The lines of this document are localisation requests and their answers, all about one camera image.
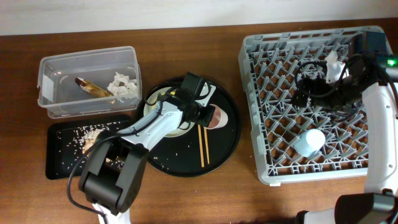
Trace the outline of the white tissue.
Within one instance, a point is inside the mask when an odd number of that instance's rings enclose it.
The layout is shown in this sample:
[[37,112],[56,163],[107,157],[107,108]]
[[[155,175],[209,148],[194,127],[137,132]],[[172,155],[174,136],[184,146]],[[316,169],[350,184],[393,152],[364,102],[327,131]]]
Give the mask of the white tissue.
[[139,96],[136,83],[136,79],[130,79],[129,76],[116,72],[114,80],[108,84],[107,90],[113,96],[119,96],[118,101],[124,103],[123,98],[132,99]]

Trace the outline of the blue cup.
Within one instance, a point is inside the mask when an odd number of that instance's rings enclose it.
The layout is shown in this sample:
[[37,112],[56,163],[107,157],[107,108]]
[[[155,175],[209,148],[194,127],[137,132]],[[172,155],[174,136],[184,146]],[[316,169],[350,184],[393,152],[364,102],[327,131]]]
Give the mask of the blue cup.
[[310,129],[299,136],[293,148],[302,156],[310,157],[326,142],[325,135],[318,129]]

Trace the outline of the brown snack wrapper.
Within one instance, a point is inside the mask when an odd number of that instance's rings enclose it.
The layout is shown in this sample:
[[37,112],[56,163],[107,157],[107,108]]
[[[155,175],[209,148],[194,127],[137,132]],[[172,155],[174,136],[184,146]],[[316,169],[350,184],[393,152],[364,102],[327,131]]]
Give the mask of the brown snack wrapper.
[[96,98],[106,98],[106,97],[111,97],[113,96],[112,93],[108,92],[107,90],[104,90],[100,88],[99,86],[95,85],[92,82],[89,82],[88,80],[85,80],[84,78],[76,77],[75,78],[75,83],[85,92],[93,95]]

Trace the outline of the wooden chopstick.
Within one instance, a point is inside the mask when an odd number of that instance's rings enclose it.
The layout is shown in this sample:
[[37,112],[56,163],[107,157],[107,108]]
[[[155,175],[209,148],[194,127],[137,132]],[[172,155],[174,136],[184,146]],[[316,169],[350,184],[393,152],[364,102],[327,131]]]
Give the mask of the wooden chopstick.
[[204,168],[205,161],[204,161],[204,153],[203,153],[203,139],[202,139],[202,132],[201,132],[201,126],[200,125],[198,125],[198,138],[199,138],[199,147],[200,147],[201,167]]
[[210,164],[210,152],[209,152],[209,145],[208,145],[208,133],[207,129],[203,128],[204,138],[205,138],[205,149],[206,149],[206,161],[207,164]]

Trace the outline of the pink cup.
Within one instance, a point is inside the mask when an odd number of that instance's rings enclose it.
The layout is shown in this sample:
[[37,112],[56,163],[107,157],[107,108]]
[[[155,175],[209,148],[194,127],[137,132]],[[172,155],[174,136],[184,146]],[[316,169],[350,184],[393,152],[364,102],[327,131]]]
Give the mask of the pink cup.
[[209,125],[206,128],[207,129],[223,128],[228,123],[228,114],[217,105],[211,104],[211,106],[215,107],[215,111],[213,113],[213,117]]

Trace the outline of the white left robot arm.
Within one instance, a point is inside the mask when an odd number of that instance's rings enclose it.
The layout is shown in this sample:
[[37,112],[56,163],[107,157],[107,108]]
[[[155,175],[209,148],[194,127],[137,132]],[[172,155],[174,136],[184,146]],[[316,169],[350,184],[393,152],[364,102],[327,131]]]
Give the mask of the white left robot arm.
[[130,223],[130,207],[141,187],[150,151],[184,122],[209,125],[212,94],[160,94],[153,109],[133,125],[114,134],[103,131],[84,153],[87,159],[78,181],[90,207],[76,202],[71,193],[74,173],[67,182],[70,203],[99,216],[100,223]]

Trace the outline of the grey plate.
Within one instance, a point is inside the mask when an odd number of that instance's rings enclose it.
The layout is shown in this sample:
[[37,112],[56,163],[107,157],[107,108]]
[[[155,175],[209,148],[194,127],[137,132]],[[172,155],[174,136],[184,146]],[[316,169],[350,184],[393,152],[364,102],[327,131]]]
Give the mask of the grey plate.
[[[156,86],[147,96],[147,101],[149,103],[153,103],[156,99],[158,94],[164,94],[168,89],[172,88],[174,85],[173,84],[167,84],[164,83],[163,85],[159,85]],[[210,101],[210,98],[212,97],[212,95],[214,94],[216,90],[216,86],[212,85],[210,83],[205,83],[205,86],[202,88],[200,96],[205,96],[204,99],[202,100],[196,100],[196,102],[205,107],[208,102]],[[153,109],[155,108],[155,106],[149,106],[147,104],[144,103],[144,107],[142,110],[142,114],[143,116],[146,116],[147,114],[149,114]],[[166,138],[175,138],[178,136],[182,136],[184,134],[186,134],[189,130],[191,130],[194,127],[194,123],[193,122],[184,122],[182,123],[179,128],[177,128],[174,131],[169,132],[165,137]]]

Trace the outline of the food scraps and rice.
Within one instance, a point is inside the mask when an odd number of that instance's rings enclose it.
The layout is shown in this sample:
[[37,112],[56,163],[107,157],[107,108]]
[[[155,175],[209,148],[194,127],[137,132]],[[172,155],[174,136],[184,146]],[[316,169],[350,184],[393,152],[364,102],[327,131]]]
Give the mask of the food scraps and rice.
[[117,121],[59,131],[60,149],[57,149],[57,155],[61,157],[62,168],[70,171],[86,150],[95,143],[100,132],[111,131],[113,133],[121,129],[121,125],[122,122]]

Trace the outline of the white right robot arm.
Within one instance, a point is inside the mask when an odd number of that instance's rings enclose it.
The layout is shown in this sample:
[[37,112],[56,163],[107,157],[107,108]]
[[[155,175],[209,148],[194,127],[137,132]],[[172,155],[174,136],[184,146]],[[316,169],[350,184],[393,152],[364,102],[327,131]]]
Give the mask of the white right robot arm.
[[397,58],[391,54],[354,54],[334,72],[336,80],[305,78],[295,72],[292,103],[352,112],[362,102],[368,119],[369,162],[365,191],[342,195],[335,206],[302,211],[296,223],[397,223]]

